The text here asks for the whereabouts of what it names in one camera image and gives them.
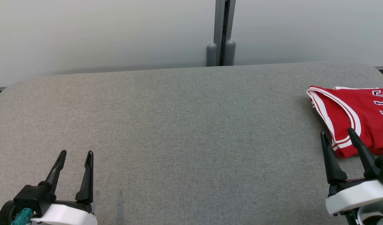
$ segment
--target black wheel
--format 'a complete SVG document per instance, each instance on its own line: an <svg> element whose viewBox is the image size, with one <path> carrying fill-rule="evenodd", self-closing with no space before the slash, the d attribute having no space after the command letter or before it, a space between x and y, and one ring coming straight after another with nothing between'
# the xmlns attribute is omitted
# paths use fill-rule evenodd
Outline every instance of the black wheel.
<svg viewBox="0 0 383 225"><path fill-rule="evenodd" d="M7 201L0 210L0 225L11 225L17 216L13 200Z"/></svg>
<svg viewBox="0 0 383 225"><path fill-rule="evenodd" d="M376 225L381 219L383 219L383 216L381 215L375 215L370 216L363 220L364 225Z"/></svg>

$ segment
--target jersey armhole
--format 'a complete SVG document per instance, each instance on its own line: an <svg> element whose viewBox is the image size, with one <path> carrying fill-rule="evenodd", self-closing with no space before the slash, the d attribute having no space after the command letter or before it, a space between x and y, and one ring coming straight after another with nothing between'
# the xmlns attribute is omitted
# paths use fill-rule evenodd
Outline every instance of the jersey armhole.
<svg viewBox="0 0 383 225"><path fill-rule="evenodd" d="M321 118L323 119L323 121L325 122L326 126L328 127L328 129L330 131L330 134L332 136L332 148L333 148L333 150L335 151L339 148L345 148L345 147L352 145L349 135L347 135L345 138L340 139L340 140L336 139L335 128L333 126L332 120L330 119L330 117L328 115L328 111L327 111L327 107L329 107L329 106L326 106L324 104L322 98L318 95L318 93L320 93L324 97L328 98L329 100L331 100L332 102L334 102L335 104L337 104L338 106L340 106L343 109L343 111L346 113L346 115L350 119L351 127L360 136L361 125L360 125L359 117L353 111L353 109L349 107L349 105L347 105L340 98L334 96L333 94L329 93L328 91L323 90L323 89L318 88L318 87L310 87L307 90L307 94L310 96L311 101L314 105L314 108L320 114Z"/></svg>

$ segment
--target red fabric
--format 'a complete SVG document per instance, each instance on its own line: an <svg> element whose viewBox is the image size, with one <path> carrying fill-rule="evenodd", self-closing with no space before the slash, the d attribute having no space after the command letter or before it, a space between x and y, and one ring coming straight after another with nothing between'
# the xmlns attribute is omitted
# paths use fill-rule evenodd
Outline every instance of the red fabric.
<svg viewBox="0 0 383 225"><path fill-rule="evenodd" d="M357 154L347 131L353 127L372 153L383 155L383 88L336 88L307 90L331 133L336 154L341 158Z"/></svg>

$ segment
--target gray felt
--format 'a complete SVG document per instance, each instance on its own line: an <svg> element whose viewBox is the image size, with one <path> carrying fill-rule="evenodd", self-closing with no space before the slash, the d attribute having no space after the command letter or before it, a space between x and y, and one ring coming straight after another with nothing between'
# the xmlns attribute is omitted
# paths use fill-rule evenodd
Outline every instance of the gray felt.
<svg viewBox="0 0 383 225"><path fill-rule="evenodd" d="M376 69L311 62L76 74L0 94L0 208L46 178L74 200L94 151L99 224L342 224L327 214L323 122L306 89L383 87ZM357 157L341 161L360 177Z"/></svg>

